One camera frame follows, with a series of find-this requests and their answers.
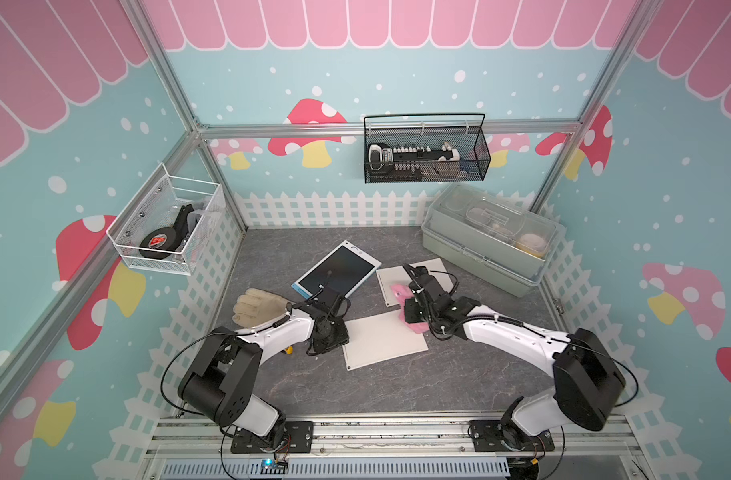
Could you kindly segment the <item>blue framed drawing tablet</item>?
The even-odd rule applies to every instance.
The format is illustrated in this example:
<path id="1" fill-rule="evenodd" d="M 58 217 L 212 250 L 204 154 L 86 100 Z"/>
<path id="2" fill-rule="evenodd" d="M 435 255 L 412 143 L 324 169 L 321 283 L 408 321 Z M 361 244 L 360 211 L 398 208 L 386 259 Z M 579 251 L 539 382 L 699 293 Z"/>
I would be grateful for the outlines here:
<path id="1" fill-rule="evenodd" d="M 321 288 L 331 288 L 349 298 L 379 267 L 379 260 L 351 242 L 343 241 L 298 278 L 291 288 L 305 299 Z"/>

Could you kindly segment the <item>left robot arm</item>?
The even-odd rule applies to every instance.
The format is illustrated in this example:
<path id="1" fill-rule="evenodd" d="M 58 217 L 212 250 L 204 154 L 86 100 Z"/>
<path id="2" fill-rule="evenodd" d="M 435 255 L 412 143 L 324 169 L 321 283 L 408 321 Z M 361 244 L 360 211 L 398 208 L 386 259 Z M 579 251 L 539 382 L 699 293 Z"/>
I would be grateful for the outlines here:
<path id="1" fill-rule="evenodd" d="M 260 366 L 299 343 L 311 356 L 345 346 L 349 307 L 349 299 L 328 286 L 296 303 L 250 288 L 235 304 L 236 327 L 217 327 L 196 342 L 200 348 L 177 387 L 178 398 L 189 406 L 185 411 L 277 447 L 285 415 L 253 393 Z"/>

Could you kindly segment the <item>white drawing tablet front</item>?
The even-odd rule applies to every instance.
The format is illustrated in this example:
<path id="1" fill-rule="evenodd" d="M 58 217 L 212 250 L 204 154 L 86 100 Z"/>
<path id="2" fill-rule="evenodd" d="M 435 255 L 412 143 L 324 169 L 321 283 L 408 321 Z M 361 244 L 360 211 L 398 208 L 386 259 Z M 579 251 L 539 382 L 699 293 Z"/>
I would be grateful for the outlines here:
<path id="1" fill-rule="evenodd" d="M 443 264 L 441 258 L 415 262 L 413 263 L 413 267 L 427 268 L 437 278 L 437 281 L 443 286 L 446 292 L 451 291 L 451 288 L 453 288 L 453 278 L 447 274 L 447 268 L 445 268 L 445 264 Z M 385 300 L 385 306 L 393 307 L 399 305 L 399 302 L 397 301 L 397 296 L 393 294 L 391 287 L 393 285 L 407 286 L 411 282 L 411 278 L 409 278 L 409 274 L 401 266 L 395 266 L 377 270 L 377 281 L 383 294 L 383 300 Z"/>

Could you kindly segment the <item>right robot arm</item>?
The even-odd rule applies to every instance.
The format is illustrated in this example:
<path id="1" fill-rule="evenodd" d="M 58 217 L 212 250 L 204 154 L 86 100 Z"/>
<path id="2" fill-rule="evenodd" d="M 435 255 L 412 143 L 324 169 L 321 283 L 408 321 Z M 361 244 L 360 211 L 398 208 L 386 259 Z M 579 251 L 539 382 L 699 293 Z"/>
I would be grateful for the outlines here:
<path id="1" fill-rule="evenodd" d="M 547 433 L 573 424 L 599 432 L 621 406 L 627 388 L 623 366 L 589 330 L 573 333 L 540 328 L 497 312 L 469 297 L 455 298 L 425 267 L 403 265 L 413 298 L 405 317 L 424 323 L 439 341 L 459 338 L 507 352 L 539 368 L 553 386 L 531 397 L 519 397 L 493 426 L 501 448 L 547 451 Z"/>

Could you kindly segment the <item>pink cleaning cloth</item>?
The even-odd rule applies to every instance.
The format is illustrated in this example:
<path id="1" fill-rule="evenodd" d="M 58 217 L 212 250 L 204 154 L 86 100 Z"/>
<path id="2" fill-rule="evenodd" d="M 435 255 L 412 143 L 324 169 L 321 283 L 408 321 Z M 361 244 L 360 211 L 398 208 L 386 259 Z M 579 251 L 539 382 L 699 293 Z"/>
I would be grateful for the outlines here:
<path id="1" fill-rule="evenodd" d="M 411 292 L 411 288 L 406 285 L 395 284 L 391 285 L 391 293 L 395 296 L 397 304 L 399 304 L 399 319 L 416 334 L 423 334 L 429 331 L 429 326 L 427 326 L 427 324 L 423 321 L 419 321 L 417 323 L 409 323 L 407 321 L 405 303 L 409 300 L 413 300 L 413 292 Z"/>

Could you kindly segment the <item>white drawing tablet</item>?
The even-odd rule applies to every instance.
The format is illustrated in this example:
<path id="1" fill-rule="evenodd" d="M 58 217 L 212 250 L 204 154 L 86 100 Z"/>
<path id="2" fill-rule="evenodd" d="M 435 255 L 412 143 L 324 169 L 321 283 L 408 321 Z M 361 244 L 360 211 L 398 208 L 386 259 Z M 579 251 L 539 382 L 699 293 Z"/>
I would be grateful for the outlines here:
<path id="1" fill-rule="evenodd" d="M 445 268 L 445 264 L 443 264 L 441 258 L 415 262 L 413 263 L 413 267 L 427 268 L 437 278 L 437 281 L 443 286 L 446 292 L 451 291 L 451 288 L 453 288 L 453 278 L 447 274 L 447 268 Z M 385 300 L 385 306 L 393 307 L 399 305 L 399 302 L 397 301 L 397 296 L 393 294 L 391 287 L 393 285 L 407 286 L 411 282 L 411 278 L 409 278 L 409 274 L 401 266 L 395 266 L 377 270 L 377 281 L 383 294 L 383 300 Z"/>
<path id="2" fill-rule="evenodd" d="M 429 350 L 425 336 L 415 333 L 391 312 L 345 322 L 349 342 L 343 346 L 348 371 Z"/>

